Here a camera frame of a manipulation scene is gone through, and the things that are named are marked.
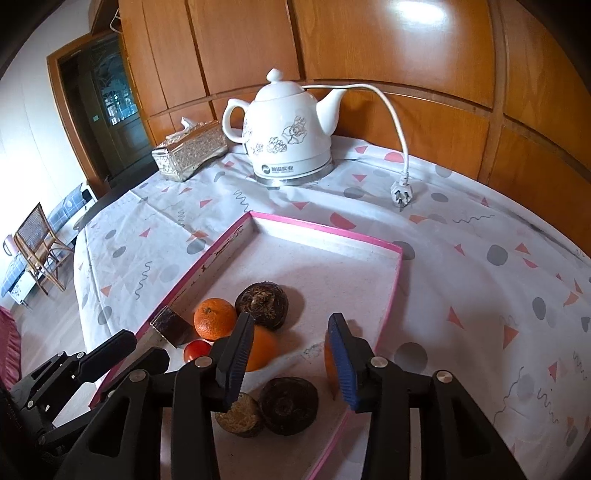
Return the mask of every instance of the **kettle lid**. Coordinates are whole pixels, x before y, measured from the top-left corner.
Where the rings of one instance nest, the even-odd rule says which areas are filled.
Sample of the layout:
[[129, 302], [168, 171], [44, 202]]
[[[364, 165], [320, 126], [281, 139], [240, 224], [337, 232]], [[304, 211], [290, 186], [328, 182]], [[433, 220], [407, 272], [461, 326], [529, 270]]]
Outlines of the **kettle lid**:
[[266, 100], [275, 100], [277, 98], [289, 97], [305, 92], [296, 82], [282, 81], [283, 72], [277, 69], [272, 69], [267, 74], [267, 80], [270, 84], [265, 85], [256, 94], [255, 100], [264, 102]]

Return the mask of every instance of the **tissue box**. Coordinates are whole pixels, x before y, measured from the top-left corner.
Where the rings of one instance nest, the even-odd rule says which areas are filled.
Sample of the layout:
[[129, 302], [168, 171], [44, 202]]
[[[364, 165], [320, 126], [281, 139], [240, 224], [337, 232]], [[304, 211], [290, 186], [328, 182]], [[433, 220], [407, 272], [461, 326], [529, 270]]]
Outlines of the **tissue box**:
[[210, 158], [228, 151], [228, 143], [218, 121], [192, 124], [183, 118], [185, 130], [167, 136], [152, 151], [163, 177], [185, 181]]

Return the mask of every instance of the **floor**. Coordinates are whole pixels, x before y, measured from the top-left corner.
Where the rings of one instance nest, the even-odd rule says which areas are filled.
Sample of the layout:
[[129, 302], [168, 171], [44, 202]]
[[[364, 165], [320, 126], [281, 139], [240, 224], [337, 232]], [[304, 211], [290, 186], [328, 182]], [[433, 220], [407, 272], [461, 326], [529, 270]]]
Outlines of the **floor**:
[[[23, 305], [12, 309], [18, 331], [21, 333], [21, 371], [29, 374], [57, 352], [68, 355], [86, 351], [80, 325], [78, 301], [74, 290], [73, 256], [69, 256], [59, 269], [59, 279], [66, 285], [61, 292], [51, 282], [43, 286], [46, 296], [35, 287], [27, 297], [29, 308]], [[88, 403], [94, 395], [94, 384], [84, 384], [70, 399], [54, 424], [61, 425], [88, 410]]]

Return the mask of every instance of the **kettle lid knob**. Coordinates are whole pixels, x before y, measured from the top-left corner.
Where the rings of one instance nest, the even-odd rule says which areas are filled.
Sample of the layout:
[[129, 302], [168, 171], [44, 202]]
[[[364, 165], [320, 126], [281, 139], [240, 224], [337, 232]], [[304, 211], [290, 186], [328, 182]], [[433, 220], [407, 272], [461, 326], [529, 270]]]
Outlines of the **kettle lid knob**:
[[267, 80], [271, 83], [280, 82], [283, 78], [283, 72], [281, 70], [272, 69], [267, 73]]

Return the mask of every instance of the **white ceramic kettle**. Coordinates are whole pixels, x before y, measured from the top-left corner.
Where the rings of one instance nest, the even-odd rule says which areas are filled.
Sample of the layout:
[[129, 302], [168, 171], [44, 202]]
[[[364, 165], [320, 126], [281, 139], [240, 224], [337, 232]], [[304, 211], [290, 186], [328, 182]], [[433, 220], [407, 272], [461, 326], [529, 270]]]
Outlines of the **white ceramic kettle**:
[[[270, 84], [252, 103], [228, 100], [222, 129], [233, 142], [244, 144], [256, 179], [266, 185], [298, 185], [332, 170], [330, 136], [339, 121], [340, 101], [346, 90], [332, 90], [320, 102], [295, 82], [281, 81], [272, 69]], [[236, 108], [245, 111], [242, 136], [230, 127]]]

